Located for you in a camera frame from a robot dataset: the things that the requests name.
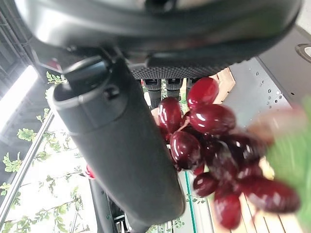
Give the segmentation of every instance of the perforated metal sheet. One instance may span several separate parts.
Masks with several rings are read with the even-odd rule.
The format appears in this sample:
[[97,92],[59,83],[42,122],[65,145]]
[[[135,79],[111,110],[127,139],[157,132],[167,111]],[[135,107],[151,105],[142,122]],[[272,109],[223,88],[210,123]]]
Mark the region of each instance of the perforated metal sheet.
[[240,126],[248,125],[261,111],[290,106],[256,58],[232,65],[230,70],[236,85],[223,104],[234,110]]
[[135,79],[184,79],[202,78],[214,75],[228,65],[221,67],[197,66],[197,67],[130,67]]

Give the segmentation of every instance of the glass panel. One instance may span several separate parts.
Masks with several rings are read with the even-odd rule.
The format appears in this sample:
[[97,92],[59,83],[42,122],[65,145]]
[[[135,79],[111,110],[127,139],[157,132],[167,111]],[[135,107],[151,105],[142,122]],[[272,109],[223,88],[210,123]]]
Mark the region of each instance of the glass panel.
[[[13,232],[97,232],[97,222],[89,180],[82,176],[84,158],[66,133],[62,121],[55,117],[43,133],[42,141],[18,189],[2,233]],[[188,174],[179,173],[187,202],[178,219],[152,227],[149,233],[196,233],[193,213],[195,199]]]

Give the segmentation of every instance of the red object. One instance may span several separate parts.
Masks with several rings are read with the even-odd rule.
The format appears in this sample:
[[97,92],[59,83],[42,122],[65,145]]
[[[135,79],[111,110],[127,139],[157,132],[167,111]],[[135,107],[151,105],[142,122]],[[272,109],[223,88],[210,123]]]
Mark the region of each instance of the red object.
[[212,194],[217,186],[218,181],[209,172],[198,175],[193,181],[193,189],[200,197]]
[[253,176],[241,180],[238,186],[250,202],[264,211],[287,214],[300,207],[295,190],[280,181]]
[[188,93],[188,107],[192,110],[201,104],[212,104],[219,93],[216,80],[205,77],[199,79]]
[[87,164],[87,166],[86,166],[86,170],[87,170],[87,172],[88,172],[88,174],[89,174],[89,176],[90,176],[91,178],[95,178],[94,173],[93,173],[91,167],[90,167],[88,164]]
[[196,170],[193,171],[193,174],[195,176],[198,176],[198,175],[202,174],[204,172],[204,168],[205,168],[205,164],[202,163],[201,166],[199,166]]
[[214,208],[216,219],[223,227],[232,230],[239,226],[242,215],[239,196],[227,185],[215,191]]
[[214,138],[205,140],[201,139],[201,155],[205,159],[207,165],[211,165],[215,153],[222,147],[222,144]]
[[266,144],[252,133],[239,132],[221,137],[239,165],[251,163],[265,156]]
[[199,141],[189,133],[175,132],[170,140],[172,157],[178,167],[195,170],[202,164]]
[[244,179],[250,176],[260,176],[262,177],[262,170],[259,167],[258,163],[246,164],[241,167],[237,178]]
[[201,133],[222,135],[235,128],[236,118],[230,108],[209,104],[191,111],[190,124]]
[[159,104],[159,124],[168,133],[174,133],[180,128],[182,111],[179,102],[174,97],[167,97]]
[[239,168],[227,146],[224,143],[218,143],[219,148],[215,152],[211,164],[207,166],[216,179],[222,182],[231,182],[236,178]]

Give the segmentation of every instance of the white wall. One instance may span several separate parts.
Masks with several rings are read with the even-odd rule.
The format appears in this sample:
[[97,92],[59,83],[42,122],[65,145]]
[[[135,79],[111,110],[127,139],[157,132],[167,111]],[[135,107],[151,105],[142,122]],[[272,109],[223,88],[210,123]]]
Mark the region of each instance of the white wall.
[[311,0],[305,0],[297,24],[311,34]]

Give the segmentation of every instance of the black plastic casing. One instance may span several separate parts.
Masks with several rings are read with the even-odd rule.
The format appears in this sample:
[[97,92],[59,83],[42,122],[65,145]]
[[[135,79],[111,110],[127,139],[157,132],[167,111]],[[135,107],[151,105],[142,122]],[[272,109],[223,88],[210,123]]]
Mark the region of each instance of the black plastic casing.
[[151,226],[181,216],[184,195],[139,83],[121,59],[105,75],[78,96],[69,84],[56,86],[54,108],[96,180],[131,218]]

